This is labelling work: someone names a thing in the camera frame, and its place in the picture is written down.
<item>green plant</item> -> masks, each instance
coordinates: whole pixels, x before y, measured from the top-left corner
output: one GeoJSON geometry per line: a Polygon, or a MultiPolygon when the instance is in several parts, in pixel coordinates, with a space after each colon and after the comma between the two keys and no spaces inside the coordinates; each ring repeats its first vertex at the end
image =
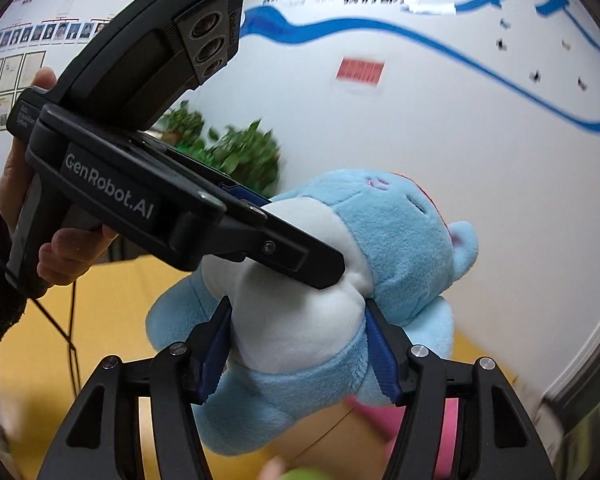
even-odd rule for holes
{"type": "Polygon", "coordinates": [[[260,130],[260,121],[247,129],[228,126],[224,136],[211,128],[208,146],[202,137],[205,121],[197,111],[189,112],[189,102],[164,114],[157,126],[162,139],[203,164],[227,174],[252,191],[271,198],[280,174],[280,149],[272,131],[260,130]]]}
{"type": "Polygon", "coordinates": [[[209,138],[219,140],[207,149],[208,155],[203,155],[208,157],[206,160],[200,158],[202,162],[266,198],[276,193],[280,149],[271,130],[260,130],[259,120],[244,130],[228,126],[222,137],[210,129],[209,138]]]}
{"type": "Polygon", "coordinates": [[[203,150],[205,141],[200,138],[205,121],[200,112],[189,112],[189,101],[181,101],[178,108],[169,110],[161,118],[165,133],[176,146],[184,150],[203,150]]]}

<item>blue plush toy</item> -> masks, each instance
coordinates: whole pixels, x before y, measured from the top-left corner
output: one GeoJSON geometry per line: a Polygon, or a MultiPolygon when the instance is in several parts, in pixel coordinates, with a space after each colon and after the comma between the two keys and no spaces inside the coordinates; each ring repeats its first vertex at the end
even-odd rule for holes
{"type": "Polygon", "coordinates": [[[332,171],[263,209],[339,250],[346,264],[340,281],[315,290],[252,260],[206,256],[146,320],[152,345],[162,349],[230,298],[228,369],[206,404],[194,407],[203,443],[223,455],[266,446],[347,396],[389,405],[368,360],[365,298],[414,344],[448,358],[453,315],[440,294],[478,253],[469,223],[445,225],[427,195],[396,174],[332,171]]]}

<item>red sign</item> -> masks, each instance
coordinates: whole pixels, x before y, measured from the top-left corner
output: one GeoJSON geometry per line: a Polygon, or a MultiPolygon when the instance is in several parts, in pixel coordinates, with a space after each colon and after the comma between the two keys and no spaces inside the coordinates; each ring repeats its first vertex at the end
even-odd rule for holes
{"type": "Polygon", "coordinates": [[[358,81],[377,86],[383,69],[384,63],[374,63],[372,61],[364,61],[363,59],[345,57],[342,59],[336,79],[358,81]]]}

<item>black cable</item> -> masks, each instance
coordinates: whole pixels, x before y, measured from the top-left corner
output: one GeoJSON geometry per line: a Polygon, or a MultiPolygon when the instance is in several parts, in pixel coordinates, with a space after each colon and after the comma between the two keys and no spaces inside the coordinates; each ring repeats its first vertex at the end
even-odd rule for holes
{"type": "MultiPolygon", "coordinates": [[[[71,286],[71,308],[69,309],[69,341],[74,340],[74,317],[75,317],[75,291],[76,283],[75,280],[71,286]]],[[[67,352],[69,356],[69,373],[71,374],[71,386],[74,390],[74,399],[78,397],[82,388],[82,381],[80,379],[80,365],[78,364],[78,354],[72,350],[71,346],[67,346],[67,352]]]]}
{"type": "MultiPolygon", "coordinates": [[[[0,268],[15,282],[18,283],[18,279],[16,277],[16,275],[11,272],[10,269],[7,268],[7,265],[0,259],[0,268]]],[[[31,301],[33,301],[33,303],[36,305],[36,307],[39,309],[40,312],[42,312],[43,316],[45,316],[47,318],[47,320],[55,327],[55,329],[58,331],[58,333],[62,336],[62,338],[67,342],[67,344],[69,345],[69,359],[70,359],[70,368],[71,368],[71,380],[72,380],[72,385],[74,386],[74,394],[77,395],[78,391],[79,391],[79,387],[80,387],[80,368],[78,366],[78,351],[76,349],[76,347],[74,346],[74,343],[72,342],[72,338],[71,336],[67,335],[64,330],[62,330],[62,327],[58,324],[58,322],[53,318],[53,316],[51,316],[51,314],[48,313],[48,311],[46,310],[45,307],[43,307],[40,302],[38,300],[36,300],[35,298],[32,298],[28,295],[26,295],[27,298],[31,301]],[[75,357],[75,365],[76,365],[76,369],[77,369],[77,384],[78,384],[78,388],[76,388],[76,382],[74,380],[74,368],[73,368],[73,361],[71,359],[71,355],[74,355],[75,357]]],[[[72,291],[72,309],[71,309],[71,317],[72,319],[70,320],[70,330],[73,327],[73,312],[74,312],[74,300],[75,300],[75,283],[74,283],[74,289],[72,291]]]]}

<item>screw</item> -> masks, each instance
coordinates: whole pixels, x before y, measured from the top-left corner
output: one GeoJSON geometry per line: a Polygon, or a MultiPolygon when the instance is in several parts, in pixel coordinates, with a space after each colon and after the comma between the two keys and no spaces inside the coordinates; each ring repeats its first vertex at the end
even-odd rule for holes
{"type": "Polygon", "coordinates": [[[187,345],[184,343],[174,343],[169,347],[169,353],[171,355],[182,355],[187,351],[187,345]]]}
{"type": "Polygon", "coordinates": [[[262,244],[262,252],[267,256],[271,256],[276,252],[276,243],[271,240],[267,240],[262,244]]]}
{"type": "Polygon", "coordinates": [[[484,370],[493,370],[496,367],[496,361],[494,361],[490,357],[483,357],[482,359],[480,359],[480,366],[484,370]]]}
{"type": "Polygon", "coordinates": [[[118,366],[118,358],[115,355],[110,355],[102,360],[102,367],[105,370],[111,370],[118,366]]]}
{"type": "Polygon", "coordinates": [[[411,347],[411,353],[416,357],[426,357],[429,355],[429,349],[423,345],[414,345],[411,347]]]}

